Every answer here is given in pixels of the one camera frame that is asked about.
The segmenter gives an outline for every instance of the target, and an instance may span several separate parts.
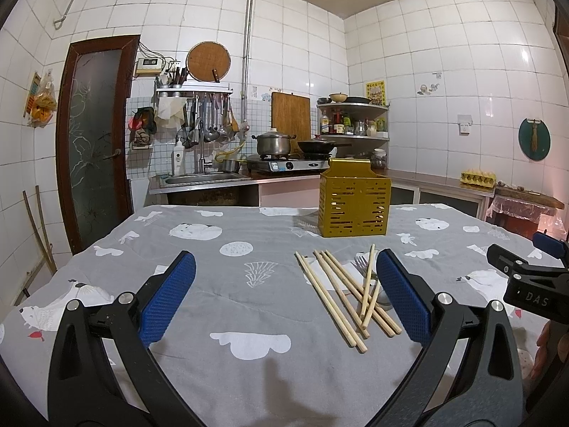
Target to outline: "door handle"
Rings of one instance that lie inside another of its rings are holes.
[[[111,154],[110,156],[107,156],[107,157],[103,157],[102,160],[114,159],[115,157],[119,157],[119,155],[121,155],[121,154],[122,154],[122,150],[116,149],[116,151],[113,152],[113,154]]]

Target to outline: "black wok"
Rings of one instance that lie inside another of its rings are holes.
[[[351,143],[335,143],[324,139],[312,139],[310,141],[298,141],[298,147],[305,154],[330,154],[332,149],[341,146],[351,146]]]

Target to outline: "gray tablecloth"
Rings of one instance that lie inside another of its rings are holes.
[[[349,348],[305,280],[295,251],[312,257],[314,249],[328,249],[355,271],[350,263],[355,254],[368,252],[374,242],[378,250],[391,248],[435,292],[477,306],[499,296],[505,285],[486,262],[485,249],[492,243],[535,264],[559,264],[527,239],[442,204],[392,206],[387,236],[322,238],[317,215],[315,209],[146,207],[73,257],[10,312],[0,328],[0,354],[47,415],[50,354],[66,302],[77,297],[86,305],[103,304],[123,291],[137,291],[188,250],[196,257],[196,280],[151,350],[204,422],[365,425],[420,346],[405,332],[388,338],[372,324],[368,352]],[[508,311],[519,348],[534,354],[545,320]],[[389,313],[399,322],[393,310]],[[116,349],[107,345],[107,352],[127,398],[137,404]],[[457,362],[451,359],[449,368],[456,371]]]

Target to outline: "sink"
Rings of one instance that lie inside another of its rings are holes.
[[[194,184],[219,183],[222,181],[250,180],[248,176],[240,174],[226,174],[223,172],[212,172],[208,174],[193,174],[168,176],[160,179],[160,185],[165,186],[189,186]]]

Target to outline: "silver screw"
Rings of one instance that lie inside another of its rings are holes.
[[[134,295],[132,295],[130,292],[123,292],[121,295],[118,296],[119,304],[128,305],[133,300],[134,300]]]
[[[452,297],[446,292],[442,292],[437,296],[438,301],[443,305],[449,305],[452,303]]]
[[[67,309],[69,311],[75,311],[79,308],[79,300],[72,300],[67,304]]]
[[[504,309],[504,305],[499,300],[493,300],[491,306],[495,311],[502,311]]]

